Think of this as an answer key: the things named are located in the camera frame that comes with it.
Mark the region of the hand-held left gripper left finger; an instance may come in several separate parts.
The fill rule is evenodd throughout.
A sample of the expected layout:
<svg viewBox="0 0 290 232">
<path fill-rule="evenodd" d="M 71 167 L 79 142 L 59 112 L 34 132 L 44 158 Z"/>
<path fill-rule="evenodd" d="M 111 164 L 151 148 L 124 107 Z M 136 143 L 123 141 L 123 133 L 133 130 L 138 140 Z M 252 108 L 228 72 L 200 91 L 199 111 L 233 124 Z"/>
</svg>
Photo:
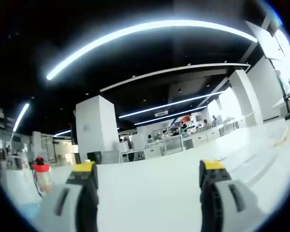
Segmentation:
<svg viewBox="0 0 290 232">
<path fill-rule="evenodd" d="M 40 232 L 97 232 L 98 172 L 95 162 L 77 164 L 62 185 L 52 187 L 37 213 Z"/>
</svg>

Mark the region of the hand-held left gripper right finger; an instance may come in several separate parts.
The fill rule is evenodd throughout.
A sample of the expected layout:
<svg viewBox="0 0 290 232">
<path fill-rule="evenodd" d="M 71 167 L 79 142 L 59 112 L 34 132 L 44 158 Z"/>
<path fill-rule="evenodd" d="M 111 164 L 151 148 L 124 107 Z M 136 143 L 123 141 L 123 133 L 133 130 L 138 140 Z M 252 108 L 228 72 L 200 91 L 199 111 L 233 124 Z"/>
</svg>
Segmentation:
<svg viewBox="0 0 290 232">
<path fill-rule="evenodd" d="M 202 232 L 252 232 L 266 219 L 256 195 L 222 163 L 201 160 L 199 185 Z"/>
</svg>

